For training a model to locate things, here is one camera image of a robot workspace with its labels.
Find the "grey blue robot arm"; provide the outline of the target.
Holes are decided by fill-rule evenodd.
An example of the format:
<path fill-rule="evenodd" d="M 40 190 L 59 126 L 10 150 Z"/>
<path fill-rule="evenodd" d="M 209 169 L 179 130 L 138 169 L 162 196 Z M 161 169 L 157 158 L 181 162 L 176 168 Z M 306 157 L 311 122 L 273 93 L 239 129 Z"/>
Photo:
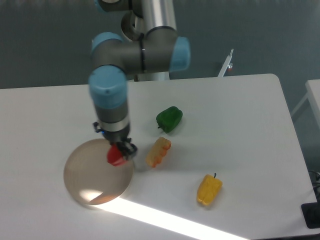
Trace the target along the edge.
<path fill-rule="evenodd" d="M 90 53 L 94 129 L 125 160 L 131 160 L 137 147 L 128 137 L 127 76 L 186 70 L 191 62 L 190 42 L 177 33 L 171 0 L 97 0 L 95 5 L 104 12 L 127 11 L 142 19 L 136 40 L 124 42 L 118 34 L 103 32 L 93 39 Z"/>

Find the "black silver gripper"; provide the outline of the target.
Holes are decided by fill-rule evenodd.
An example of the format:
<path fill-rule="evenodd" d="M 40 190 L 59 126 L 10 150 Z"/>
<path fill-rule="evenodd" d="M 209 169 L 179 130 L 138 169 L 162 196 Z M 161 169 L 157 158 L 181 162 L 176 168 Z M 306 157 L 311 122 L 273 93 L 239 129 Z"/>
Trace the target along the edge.
<path fill-rule="evenodd" d="M 102 128 L 98 121 L 95 121 L 92 125 L 94 131 L 102 134 L 102 136 L 108 140 L 110 144 L 116 143 L 117 149 L 120 151 L 124 160 L 130 161 L 136 156 L 138 148 L 128 140 L 128 135 L 130 133 L 129 124 L 125 128 L 118 131 L 106 130 Z"/>

